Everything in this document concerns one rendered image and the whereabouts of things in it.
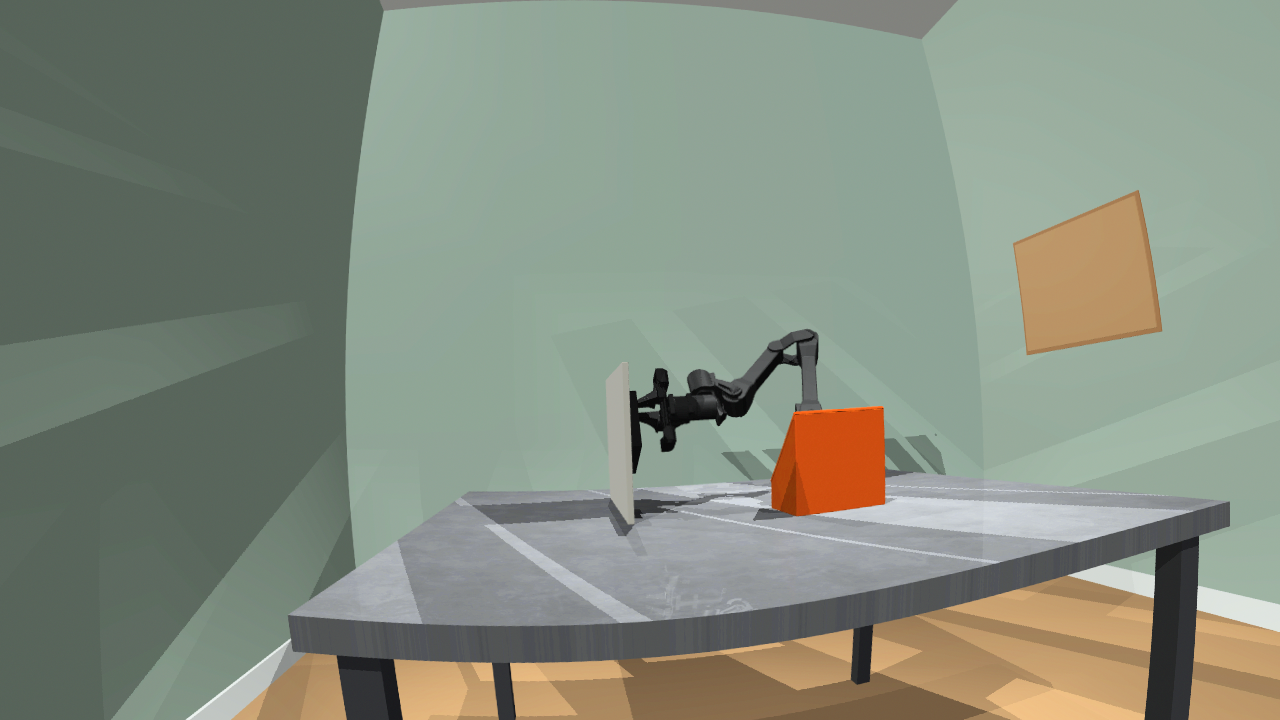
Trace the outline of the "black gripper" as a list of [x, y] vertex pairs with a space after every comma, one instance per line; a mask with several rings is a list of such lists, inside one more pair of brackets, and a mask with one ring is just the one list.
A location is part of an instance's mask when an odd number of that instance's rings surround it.
[[671, 427], [669, 423], [690, 423], [695, 420], [698, 415], [698, 400], [691, 393], [677, 397], [668, 395], [667, 397], [669, 380], [668, 372], [663, 368], [655, 368], [653, 386], [654, 388], [650, 393], [643, 398], [637, 398], [637, 407], [655, 409], [657, 405], [660, 405], [660, 413], [639, 413], [639, 421], [652, 427], [657, 433], [658, 430], [663, 430], [664, 436], [660, 438], [660, 451], [669, 452], [677, 442], [675, 427]]

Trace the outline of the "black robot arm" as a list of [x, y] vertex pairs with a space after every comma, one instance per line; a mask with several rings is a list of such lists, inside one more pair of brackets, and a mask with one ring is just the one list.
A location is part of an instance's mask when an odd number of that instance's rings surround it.
[[[783, 354], [797, 343], [797, 354]], [[756, 389], [780, 364], [800, 366], [803, 372], [803, 404], [795, 404], [795, 413], [820, 411], [817, 393], [817, 361], [819, 336], [812, 329], [795, 331], [778, 341], [771, 341], [762, 356], [740, 378], [731, 383], [716, 379], [714, 373], [694, 370], [689, 374], [689, 389], [698, 400], [695, 420], [716, 419], [717, 427], [730, 416], [745, 416], [753, 405]]]

